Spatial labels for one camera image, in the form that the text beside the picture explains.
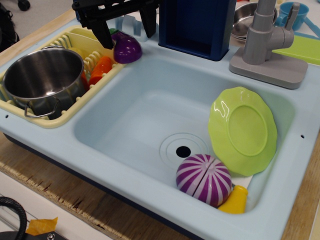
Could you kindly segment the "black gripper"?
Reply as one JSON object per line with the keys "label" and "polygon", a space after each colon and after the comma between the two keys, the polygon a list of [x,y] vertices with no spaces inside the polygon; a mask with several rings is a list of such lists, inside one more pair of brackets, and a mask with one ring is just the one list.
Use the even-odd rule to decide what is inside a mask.
{"label": "black gripper", "polygon": [[105,49],[113,49],[107,20],[139,12],[148,38],[156,33],[158,0],[75,0],[72,9],[76,11],[82,26],[92,30]]}

